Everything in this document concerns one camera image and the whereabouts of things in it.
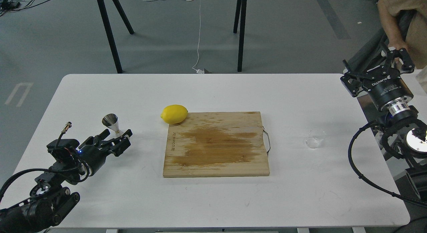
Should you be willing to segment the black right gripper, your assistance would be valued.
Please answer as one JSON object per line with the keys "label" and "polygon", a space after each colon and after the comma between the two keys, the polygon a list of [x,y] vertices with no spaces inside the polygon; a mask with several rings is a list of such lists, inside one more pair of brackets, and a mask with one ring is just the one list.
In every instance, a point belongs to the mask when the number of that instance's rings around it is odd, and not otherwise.
{"label": "black right gripper", "polygon": [[395,101],[409,102],[414,97],[401,79],[401,73],[413,73],[415,64],[404,48],[383,49],[381,56],[384,67],[371,69],[367,73],[351,70],[348,62],[343,60],[345,70],[340,80],[352,97],[357,97],[364,91],[378,111],[385,111]]}

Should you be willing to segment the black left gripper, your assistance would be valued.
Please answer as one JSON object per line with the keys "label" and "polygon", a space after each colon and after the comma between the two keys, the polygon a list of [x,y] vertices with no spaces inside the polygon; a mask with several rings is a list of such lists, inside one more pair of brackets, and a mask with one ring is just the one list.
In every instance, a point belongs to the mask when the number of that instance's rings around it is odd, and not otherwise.
{"label": "black left gripper", "polygon": [[113,154],[119,157],[131,145],[130,137],[133,135],[131,129],[127,129],[122,136],[109,139],[109,129],[105,129],[96,136],[90,136],[79,145],[78,154],[87,163],[90,169],[90,176],[93,176],[105,163],[106,157]]}

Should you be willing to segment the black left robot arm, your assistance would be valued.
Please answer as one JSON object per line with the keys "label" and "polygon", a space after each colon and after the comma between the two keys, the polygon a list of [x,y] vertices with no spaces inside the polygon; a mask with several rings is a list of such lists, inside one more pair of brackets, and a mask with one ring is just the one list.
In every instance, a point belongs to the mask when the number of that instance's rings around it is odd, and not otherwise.
{"label": "black left robot arm", "polygon": [[11,176],[1,188],[3,198],[6,190],[18,177],[31,172],[42,172],[35,178],[36,185],[29,198],[1,210],[2,233],[37,233],[59,225],[79,203],[80,194],[71,192],[63,182],[77,185],[93,176],[104,165],[107,156],[116,157],[131,145],[132,131],[107,140],[108,129],[79,143],[76,139],[63,139],[71,128],[67,122],[58,139],[47,145],[48,153],[55,163],[48,169],[27,169]]}

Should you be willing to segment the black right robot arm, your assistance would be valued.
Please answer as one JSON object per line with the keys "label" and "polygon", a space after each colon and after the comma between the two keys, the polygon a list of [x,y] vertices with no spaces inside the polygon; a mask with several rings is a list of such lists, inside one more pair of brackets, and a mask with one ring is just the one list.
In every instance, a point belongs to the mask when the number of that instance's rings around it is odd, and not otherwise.
{"label": "black right robot arm", "polygon": [[[378,55],[378,60],[378,66],[362,71],[352,70],[343,60],[346,70],[340,79],[347,91],[352,97],[366,92],[375,108],[383,113],[383,116],[368,122],[355,133],[348,146],[348,160],[358,177],[370,186],[404,202],[426,208],[426,165],[416,161],[426,158],[426,124],[418,119],[418,110],[409,105],[414,96],[401,78],[402,74],[412,73],[415,65],[404,48],[386,49],[384,54]],[[376,129],[381,133],[380,144],[385,152],[407,162],[409,168],[405,172],[417,195],[416,199],[376,185],[357,169],[352,158],[352,147],[357,137],[367,129]]]}

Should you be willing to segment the person's right hand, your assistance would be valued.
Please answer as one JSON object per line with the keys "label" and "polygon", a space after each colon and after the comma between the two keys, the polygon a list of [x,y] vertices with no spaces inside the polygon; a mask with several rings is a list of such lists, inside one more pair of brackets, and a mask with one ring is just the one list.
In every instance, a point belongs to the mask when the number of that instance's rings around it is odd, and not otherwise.
{"label": "person's right hand", "polygon": [[389,47],[394,47],[395,49],[406,49],[408,55],[410,55],[410,52],[408,51],[409,45],[403,40],[403,38],[391,38],[389,39]]}

